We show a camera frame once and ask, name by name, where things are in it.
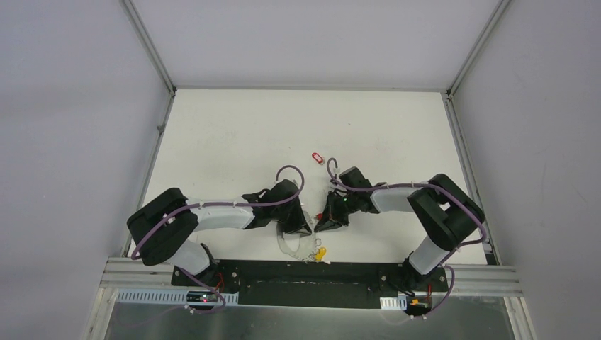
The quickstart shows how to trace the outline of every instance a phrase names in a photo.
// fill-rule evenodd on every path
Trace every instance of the yellow key tag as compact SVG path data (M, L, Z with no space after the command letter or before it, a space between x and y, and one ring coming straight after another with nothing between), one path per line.
M326 248L324 246L322 246L321 248L319 248L318 253L315 255L315 260L316 261L321 261L321 259L323 259L323 257L325 256L325 253L327 252Z

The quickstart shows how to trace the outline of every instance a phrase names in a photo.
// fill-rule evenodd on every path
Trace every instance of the black mounting plate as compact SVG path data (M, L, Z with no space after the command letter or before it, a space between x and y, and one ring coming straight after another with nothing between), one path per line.
M398 292L388 281L398 282L397 263L303 263L299 261L218 260L217 272L224 280L224 293L239 293L240 305L379 309L380 298ZM214 277L209 283L215 287ZM416 292L448 291L446 273L436 268ZM172 285L196 284L174 268Z

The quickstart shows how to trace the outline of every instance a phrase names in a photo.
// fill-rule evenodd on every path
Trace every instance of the white table surface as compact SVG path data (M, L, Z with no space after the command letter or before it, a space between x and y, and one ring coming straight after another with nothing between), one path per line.
M190 198L230 199L271 188L276 171L294 164L305 174L300 200L321 213L328 175L311 154L357 166L372 184L424 181L446 173L466 184L439 93L376 91L178 90L147 190L146 203L179 187ZM283 173L297 179L293 170ZM350 226L318 233L325 259L401 262L426 236L412 213L362 212ZM478 232L468 239L478 238ZM267 227L197 232L217 259L292 260ZM294 237L289 244L294 248ZM485 264L481 245L449 263Z

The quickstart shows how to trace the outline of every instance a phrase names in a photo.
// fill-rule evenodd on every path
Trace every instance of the white wall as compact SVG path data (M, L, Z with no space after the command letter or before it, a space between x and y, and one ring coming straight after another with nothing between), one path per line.
M498 0L134 0L177 86L447 89Z
M601 2L516 0L456 96L540 339L601 331Z
M78 339L167 91L115 1L0 4L0 338Z

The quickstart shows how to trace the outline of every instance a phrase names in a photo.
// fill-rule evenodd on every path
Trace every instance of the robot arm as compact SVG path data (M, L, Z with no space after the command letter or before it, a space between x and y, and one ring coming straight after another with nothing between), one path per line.
M374 188L356 167L342 172L339 180L347 188ZM482 210L447 175L438 174L427 183L447 191L480 222L484 221ZM321 220L315 226L315 232L347 226L349 214L358 211L374 214L388 211L415 213L427 236L399 268L401 282L398 285L405 291L414 290L478 228L471 217L448 197L434 188L418 186L389 188L385 183L378 183L371 191L344 192L334 189L327 196L326 206ZM444 208L443 205L447 203L449 206Z
M229 203L194 203L178 188L170 188L128 219L137 244L133 258L141 258L146 266L167 262L200 281L208 281L214 274L215 262L204 244L188 240L190 234L218 228L264 227L272 220L277 220L286 234L311 234L298 197L278 204L298 191L294 182L284 179L272 189L244 194Z

